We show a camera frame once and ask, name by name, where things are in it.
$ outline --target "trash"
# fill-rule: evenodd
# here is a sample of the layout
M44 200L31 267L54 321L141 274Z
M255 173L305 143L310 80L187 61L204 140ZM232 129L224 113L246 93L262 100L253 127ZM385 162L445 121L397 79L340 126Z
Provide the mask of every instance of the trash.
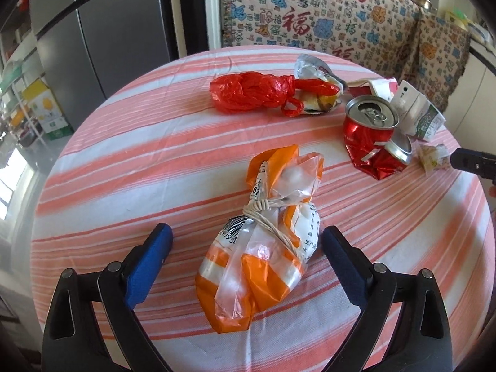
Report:
M401 82L391 104L398 112L400 130L412 137L428 142L445 124L446 119L441 112L406 81Z
M304 105L305 114L327 113L339 106L339 99L347 84L336 76L331 68L321 59L309 54L300 54L294 65L294 76L299 80L319 79L339 87L339 92L335 95L318 95L311 91L296 91L296 98Z
M389 102L397 90L398 82L395 78L364 78L349 82L345 94L349 95L350 99L361 95L375 95Z
M255 313L281 302L317 248L320 225L311 202L323 156L297 145L265 151L249 165L243 215L220 230L199 268L200 304L218 333L250 328Z
M396 111L378 96L363 95L349 101L345 112L344 142L355 168L377 180L393 174L378 172L373 159L390 143L399 121Z
M298 116L305 113L305 104L294 97L296 90L324 96L335 96L340 92L339 86L322 80L297 80L293 75L275 76L256 71L223 75L210 83L214 106L224 113L281 106L286 116Z
M417 146L417 155L427 176L436 169L451 168L450 152L444 144L438 144L435 147L419 144Z
M403 172L410 165L412 157L410 138L396 128L384 148L370 160L370 165L377 179L381 180L396 172Z

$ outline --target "floral pattern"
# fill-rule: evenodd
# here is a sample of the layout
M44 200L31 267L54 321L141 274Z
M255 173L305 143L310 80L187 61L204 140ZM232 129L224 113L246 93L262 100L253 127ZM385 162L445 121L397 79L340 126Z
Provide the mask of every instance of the floral pattern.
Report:
M338 56L410 82L441 111L470 39L410 0L223 0L223 45L278 44Z

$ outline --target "floor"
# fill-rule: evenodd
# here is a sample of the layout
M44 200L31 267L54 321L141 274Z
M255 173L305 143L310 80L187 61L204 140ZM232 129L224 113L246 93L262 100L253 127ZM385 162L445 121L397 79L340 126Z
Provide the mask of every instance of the floor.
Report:
M43 333L36 317L29 272L34 213L45 181L56 159L69 141L64 137L37 141L19 152L26 160L15 186L5 219L0 219L0 298L7 305L0 314L14 313L19 323L3 325L14 342L26 349L41 350Z

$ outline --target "window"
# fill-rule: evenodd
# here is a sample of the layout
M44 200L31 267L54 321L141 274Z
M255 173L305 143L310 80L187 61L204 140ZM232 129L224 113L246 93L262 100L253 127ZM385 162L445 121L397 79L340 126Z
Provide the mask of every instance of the window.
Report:
M26 160L18 150L14 150L7 166L0 169L0 219L5 219L12 194L26 168Z

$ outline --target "crushed paper carton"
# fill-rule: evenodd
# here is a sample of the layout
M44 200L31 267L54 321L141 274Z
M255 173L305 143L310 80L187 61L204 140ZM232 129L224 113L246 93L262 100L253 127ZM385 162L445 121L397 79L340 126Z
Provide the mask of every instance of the crushed paper carton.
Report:
M430 141L445 124L441 112L406 81L401 82L390 103L398 112L399 129L409 136Z
M349 82L346 95L348 100L361 95L375 95L389 102L397 90L398 82L395 78L364 78Z

